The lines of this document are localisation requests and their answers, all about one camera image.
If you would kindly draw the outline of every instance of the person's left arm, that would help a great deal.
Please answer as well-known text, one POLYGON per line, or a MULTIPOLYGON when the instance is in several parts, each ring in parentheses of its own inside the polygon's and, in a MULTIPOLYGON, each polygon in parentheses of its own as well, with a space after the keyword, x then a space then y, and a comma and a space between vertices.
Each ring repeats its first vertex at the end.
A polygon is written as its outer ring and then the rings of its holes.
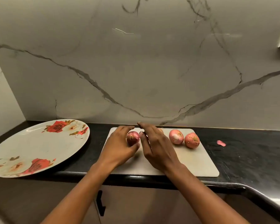
POLYGON ((125 163, 139 148, 128 147, 127 133, 134 126, 119 126, 108 138, 98 161, 83 179, 53 209, 41 224, 80 224, 98 189, 114 168, 125 163))

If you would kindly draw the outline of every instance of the granite countertop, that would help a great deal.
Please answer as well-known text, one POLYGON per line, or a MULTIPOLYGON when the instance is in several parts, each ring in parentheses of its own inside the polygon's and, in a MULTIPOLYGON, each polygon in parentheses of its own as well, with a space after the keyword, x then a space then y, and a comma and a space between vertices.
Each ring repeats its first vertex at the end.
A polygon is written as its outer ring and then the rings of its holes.
MULTIPOLYGON (((0 136, 9 136, 38 121, 26 121, 0 136)), ((78 182, 97 161, 109 130, 116 124, 88 124, 90 138, 63 163, 25 179, 78 182)), ((214 192, 241 194, 280 221, 280 131, 191 128, 220 172, 216 178, 199 178, 214 192), (226 147, 217 144, 226 143, 226 147)), ((107 185, 175 189, 166 176, 111 174, 107 185)))

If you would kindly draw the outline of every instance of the red onion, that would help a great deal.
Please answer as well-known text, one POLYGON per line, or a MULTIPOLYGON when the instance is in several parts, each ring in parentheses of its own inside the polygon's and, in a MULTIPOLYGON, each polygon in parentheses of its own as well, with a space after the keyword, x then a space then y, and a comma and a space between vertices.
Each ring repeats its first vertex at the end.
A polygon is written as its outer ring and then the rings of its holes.
POLYGON ((180 145, 184 141, 184 136, 179 130, 172 130, 169 133, 169 139, 173 144, 180 145))
POLYGON ((164 133, 164 131, 162 130, 162 128, 158 128, 158 130, 159 130, 161 133, 164 133))
POLYGON ((195 149, 200 144, 199 137, 195 133, 189 133, 184 138, 184 142, 188 148, 195 149))
POLYGON ((134 144, 139 142, 140 135, 136 131, 130 131, 126 136, 126 139, 128 145, 133 146, 134 144))

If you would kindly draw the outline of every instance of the marble wall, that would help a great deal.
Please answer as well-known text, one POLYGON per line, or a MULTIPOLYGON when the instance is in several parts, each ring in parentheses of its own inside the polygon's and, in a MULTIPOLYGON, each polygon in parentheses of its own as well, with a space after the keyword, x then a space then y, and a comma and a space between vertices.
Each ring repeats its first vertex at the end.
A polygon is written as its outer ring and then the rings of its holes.
POLYGON ((0 0, 28 120, 280 130, 280 0, 0 0))
POLYGON ((24 121, 25 117, 0 68, 0 136, 24 121))

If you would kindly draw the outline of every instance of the white cutting board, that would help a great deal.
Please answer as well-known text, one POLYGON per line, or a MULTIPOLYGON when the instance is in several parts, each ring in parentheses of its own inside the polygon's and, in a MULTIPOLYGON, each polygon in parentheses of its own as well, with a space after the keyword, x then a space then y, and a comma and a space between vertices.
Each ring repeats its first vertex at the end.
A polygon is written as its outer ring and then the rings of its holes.
MULTIPOLYGON (((108 137, 115 131, 116 127, 110 129, 108 137)), ((180 130, 184 137, 194 132, 192 129, 175 128, 180 130)), ((173 128, 162 128, 164 134, 168 137, 169 132, 173 128)), ((141 128, 134 128, 131 131, 144 131, 141 128)), ((128 175, 164 175, 159 170, 155 169, 149 161, 144 157, 141 142, 140 148, 136 152, 135 156, 130 158, 126 163, 117 167, 112 174, 128 174, 128 175)), ((214 165, 213 161, 209 157, 202 143, 195 150, 187 148, 183 142, 182 145, 173 145, 179 161, 184 164, 192 174, 196 177, 218 177, 219 171, 214 165)))

